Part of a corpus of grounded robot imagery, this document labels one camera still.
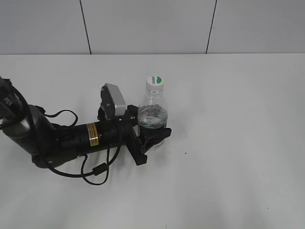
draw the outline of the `white table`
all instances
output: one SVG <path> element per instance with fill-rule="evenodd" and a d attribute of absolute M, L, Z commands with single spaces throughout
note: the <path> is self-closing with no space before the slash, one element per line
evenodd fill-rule
<path fill-rule="evenodd" d="M 151 74 L 164 77 L 172 136 L 139 167 L 123 147 L 104 186 L 39 169 L 0 134 L 0 228 L 303 229 L 305 54 L 0 56 L 30 104 L 79 124 L 96 121 L 102 85 L 137 105 Z"/>

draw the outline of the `yellow label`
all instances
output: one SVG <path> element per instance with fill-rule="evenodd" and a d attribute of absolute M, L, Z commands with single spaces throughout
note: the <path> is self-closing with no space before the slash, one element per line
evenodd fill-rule
<path fill-rule="evenodd" d="M 99 144 L 99 136 L 97 134 L 96 126 L 94 123 L 87 124 L 90 146 L 97 146 Z"/>

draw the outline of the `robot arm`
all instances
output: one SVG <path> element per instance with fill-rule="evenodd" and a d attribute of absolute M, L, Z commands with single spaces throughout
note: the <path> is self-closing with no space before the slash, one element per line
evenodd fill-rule
<path fill-rule="evenodd" d="M 99 175 L 107 171 L 115 161 L 121 145 L 126 145 L 136 165 L 147 162 L 147 150 L 171 135 L 170 128 L 158 130 L 154 136 L 136 136 L 133 127 L 138 124 L 138 108 L 127 106 L 116 85 L 105 84 L 101 89 L 102 103 L 98 110 L 98 122 L 71 126 L 50 123 L 42 107 L 28 105 L 23 96 L 9 80 L 0 77 L 0 129 L 15 143 L 27 151 L 32 162 L 40 168 L 66 177 Z M 116 147 L 116 153 L 108 160 L 110 148 Z M 107 161 L 92 172 L 84 174 L 66 174 L 55 169 L 78 156 L 107 149 Z"/>

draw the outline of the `black cable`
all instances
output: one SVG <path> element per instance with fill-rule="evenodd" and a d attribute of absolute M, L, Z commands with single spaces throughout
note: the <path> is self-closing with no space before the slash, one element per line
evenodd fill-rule
<path fill-rule="evenodd" d="M 57 174 L 57 175 L 60 175 L 60 176 L 63 176 L 63 177 L 71 177 L 71 178 L 81 178 L 83 176 L 91 176 L 93 175 L 94 173 L 93 172 L 90 172 L 90 173 L 86 173 L 86 174 L 83 174 L 83 176 L 81 174 L 69 174 L 69 173 L 63 173 L 63 172 L 60 172 L 58 170 L 56 170 L 55 168 L 53 168 L 45 159 L 44 157 L 42 156 L 41 152 L 40 152 L 40 145 L 38 143 L 38 140 L 37 140 L 37 135 L 36 135 L 36 128 L 35 128 L 35 124 L 34 124 L 34 121 L 33 121 L 33 116 L 32 116 L 32 113 L 31 113 L 31 110 L 30 110 L 30 107 L 27 103 L 27 101 L 24 99 L 24 97 L 22 96 L 22 94 L 15 88 L 12 86 L 12 89 L 13 89 L 13 92 L 18 96 L 18 98 L 21 100 L 22 102 L 22 105 L 23 105 L 23 109 L 25 111 L 25 113 L 28 115 L 28 120 L 29 120 L 29 124 L 30 124 L 30 131 L 31 131 L 31 135 L 33 136 L 34 138 L 34 141 L 35 141 L 35 144 L 36 144 L 36 147 L 37 147 L 37 152 L 42 160 L 42 162 L 45 164 L 45 166 L 51 170 L 53 173 Z"/>
<path fill-rule="evenodd" d="M 109 165 L 111 165 L 115 161 L 117 156 L 119 155 L 119 152 L 120 152 L 120 149 L 121 149 L 121 145 L 122 145 L 122 133 L 121 133 L 121 129 L 118 126 L 117 120 L 114 121 L 114 124 L 115 124 L 115 126 L 117 128 L 117 131 L 118 131 L 119 141 L 118 141 L 118 146 L 116 148 L 115 154 L 113 155 L 113 158 L 110 160 Z"/>
<path fill-rule="evenodd" d="M 104 181 L 101 182 L 101 183 L 93 183 L 93 182 L 89 181 L 86 178 L 86 176 L 84 176 L 84 166 L 85 166 L 85 163 L 86 163 L 86 161 L 88 159 L 88 156 L 86 154 L 83 155 L 85 157 L 85 159 L 84 159 L 84 161 L 82 162 L 82 165 L 81 165 L 81 175 L 82 175 L 82 178 L 84 179 L 84 181 L 86 181 L 88 184 L 96 185 L 96 186 L 105 184 L 105 182 L 108 179 L 108 175 L 109 175 L 109 154 L 110 154 L 110 146 L 108 146 L 108 148 L 107 148 L 107 158 L 106 158 L 107 170 L 106 170 L 106 177 L 105 177 Z"/>
<path fill-rule="evenodd" d="M 59 115 L 60 115 L 62 112 L 64 112 L 64 111 L 68 111 L 68 112 L 71 112 L 72 114 L 74 114 L 75 120 L 74 120 L 74 122 L 73 122 L 71 125 L 69 125 L 69 126 L 65 126 L 65 125 L 62 125 L 62 126 L 64 126 L 64 127 L 72 127 L 72 126 L 75 126 L 76 123 L 77 123 L 77 121 L 78 121 L 78 116 L 77 116 L 73 111 L 71 111 L 71 110 L 61 110 L 61 111 L 57 112 L 56 114 L 43 114 L 43 115 L 46 116 L 46 117 L 48 117 L 48 118 L 55 118 L 55 117 L 59 116 Z"/>
<path fill-rule="evenodd" d="M 34 120 L 33 120 L 33 116 L 32 116 L 32 113 L 31 113 L 31 109 L 30 109 L 30 106 L 28 105 L 28 103 L 26 102 L 26 100 L 24 99 L 24 97 L 22 96 L 22 94 L 15 88 L 12 86 L 12 90 L 13 92 L 18 96 L 18 98 L 20 99 L 22 105 L 23 105 L 23 113 L 25 115 L 20 115 L 18 118 L 16 118 L 14 121 L 10 122 L 9 124 L 5 124 L 5 125 L 2 125 L 0 126 L 0 129 L 2 128 L 6 128 L 8 126 L 11 126 L 11 125 L 14 125 L 20 121 L 22 121 L 24 119 L 24 117 L 27 115 L 28 116 L 28 121 L 29 121 L 29 125 L 30 125 L 30 131 L 31 131 L 31 135 L 33 136 L 33 139 L 34 139 L 34 142 L 36 144 L 36 148 L 37 148 L 37 152 L 42 160 L 42 162 L 45 164 L 45 166 L 50 170 L 52 171 L 53 173 L 57 174 L 57 175 L 60 175 L 60 176 L 63 176 L 63 177 L 71 177 L 71 178 L 83 178 L 87 183 L 89 184 L 92 184 L 92 185 L 102 185 L 104 184 L 107 179 L 108 179 L 108 175 L 109 175 L 109 165 L 111 165 L 115 159 L 117 158 L 119 152 L 120 152 L 120 149 L 121 149 L 121 145 L 122 145 L 122 133 L 121 133 L 121 130 L 119 129 L 118 125 L 117 125 L 117 121 L 115 120 L 114 123 L 117 127 L 117 131 L 118 131 L 118 146 L 117 146 L 117 149 L 116 149 L 116 152 L 113 156 L 113 158 L 111 159 L 111 161 L 109 161 L 109 154 L 110 154 L 110 146 L 108 147 L 107 149 L 107 174 L 106 174 L 106 178 L 105 180 L 100 183 L 100 184 L 96 184 L 96 183 L 92 183 L 90 181 L 88 181 L 86 179 L 86 177 L 88 176 L 91 176 L 94 174 L 94 172 L 90 172 L 90 173 L 83 173 L 83 167 L 84 167 L 84 164 L 88 158 L 87 155 L 85 155 L 85 159 L 83 161 L 83 164 L 82 164 L 82 167 L 81 167 L 81 174 L 69 174 L 69 173 L 64 173 L 64 172 L 60 172 L 58 170 L 56 170 L 55 168 L 53 168 L 46 160 L 45 158 L 43 157 L 43 155 L 41 154 L 41 151 L 40 151 L 40 145 L 38 143 L 38 139 L 37 139 L 37 133 L 36 133 L 36 128 L 35 128 L 35 124 L 34 124 Z M 70 110 L 62 110 L 62 111 L 59 111 L 58 113 L 56 114 L 53 114 L 53 115 L 45 115 L 46 117 L 56 117 L 58 116 L 60 113 L 64 112 L 64 111 L 69 111 L 69 112 L 72 112 L 74 115 L 75 115 L 75 121 L 73 122 L 73 124 L 71 126 L 74 126 L 76 124 L 76 122 L 78 121 L 78 117 L 77 115 L 73 112 L 73 111 L 70 111 Z"/>

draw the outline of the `water bottle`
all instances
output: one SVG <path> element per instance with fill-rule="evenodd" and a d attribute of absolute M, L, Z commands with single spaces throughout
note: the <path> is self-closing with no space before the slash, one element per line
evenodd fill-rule
<path fill-rule="evenodd" d="M 138 110 L 139 134 L 153 135 L 156 129 L 165 128 L 167 123 L 167 103 L 163 95 L 163 79 L 149 76 L 146 80 L 146 92 Z M 154 145 L 150 150 L 160 147 L 164 141 Z"/>

